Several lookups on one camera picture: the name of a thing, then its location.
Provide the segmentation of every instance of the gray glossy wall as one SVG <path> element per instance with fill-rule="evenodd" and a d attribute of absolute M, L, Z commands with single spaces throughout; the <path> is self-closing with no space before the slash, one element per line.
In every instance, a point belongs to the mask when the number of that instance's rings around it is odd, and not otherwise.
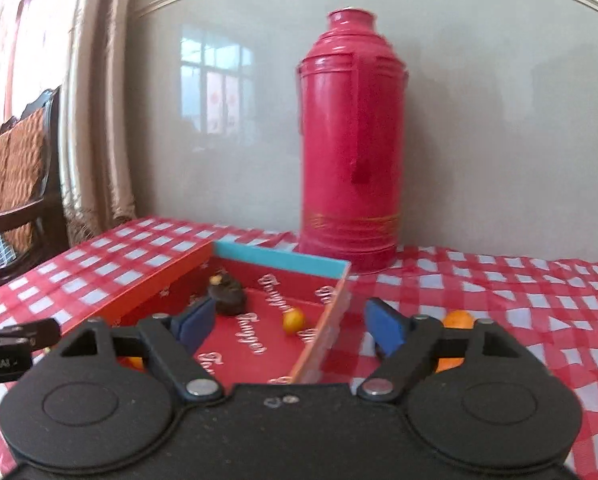
<path fill-rule="evenodd" d="M 402 241 L 598 260 L 598 12 L 574 0 L 179 0 L 135 17 L 138 211 L 297 229 L 294 69 L 344 6 L 375 12 L 410 68 Z M 247 128 L 210 134 L 182 116 L 190 30 L 252 51 Z"/>

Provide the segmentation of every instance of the red thermos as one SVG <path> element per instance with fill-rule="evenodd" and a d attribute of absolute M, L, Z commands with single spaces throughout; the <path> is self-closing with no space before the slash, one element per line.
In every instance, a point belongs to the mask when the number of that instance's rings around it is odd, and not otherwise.
<path fill-rule="evenodd" d="M 405 64 L 361 9 L 331 12 L 298 67 L 303 133 L 299 250 L 352 262 L 396 257 Z"/>

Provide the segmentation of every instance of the table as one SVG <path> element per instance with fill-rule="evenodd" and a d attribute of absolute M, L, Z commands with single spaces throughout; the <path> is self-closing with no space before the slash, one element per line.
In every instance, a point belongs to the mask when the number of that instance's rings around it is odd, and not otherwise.
<path fill-rule="evenodd" d="M 0 327 L 51 316 L 64 331 L 69 330 L 136 280 L 202 240 L 283 251 L 293 250 L 297 241 L 290 232 L 160 218 L 135 220 L 2 286 Z M 463 309 L 476 318 L 490 317 L 578 395 L 584 423 L 566 464 L 584 480 L 598 480 L 598 264 L 408 247 L 400 248 L 392 268 L 351 276 L 350 286 L 351 306 L 322 364 L 322 382 L 348 382 L 355 389 L 376 368 L 374 341 L 362 316 L 369 296 L 384 299 L 407 316 L 423 313 L 441 319 L 449 310 Z M 0 384 L 0 400 L 10 386 Z M 0 470 L 13 465 L 0 436 Z"/>

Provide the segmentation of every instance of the thermos neck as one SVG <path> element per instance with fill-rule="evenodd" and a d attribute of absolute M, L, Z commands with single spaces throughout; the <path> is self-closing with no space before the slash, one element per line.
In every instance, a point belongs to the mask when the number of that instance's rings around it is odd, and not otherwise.
<path fill-rule="evenodd" d="M 374 32 L 375 15 L 363 9 L 340 9 L 329 13 L 330 31 Z"/>

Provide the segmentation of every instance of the silver bolt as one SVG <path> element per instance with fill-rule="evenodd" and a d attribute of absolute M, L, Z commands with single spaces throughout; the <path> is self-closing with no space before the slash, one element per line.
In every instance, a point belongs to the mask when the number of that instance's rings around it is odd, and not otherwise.
<path fill-rule="evenodd" d="M 296 395 L 286 395 L 283 398 L 283 402 L 285 402 L 286 404 L 296 404 L 297 402 L 299 402 L 299 397 L 297 397 Z"/>
<path fill-rule="evenodd" d="M 186 390 L 195 397 L 207 397 L 219 390 L 219 385 L 211 379 L 195 379 L 186 384 Z"/>
<path fill-rule="evenodd" d="M 365 381 L 362 388 L 368 395 L 382 396 L 389 394 L 394 389 L 394 384 L 387 379 L 375 378 Z"/>
<path fill-rule="evenodd" d="M 273 410 L 277 409 L 281 405 L 281 399 L 279 397 L 268 397 L 266 400 L 263 401 L 264 406 L 268 408 L 272 408 Z"/>

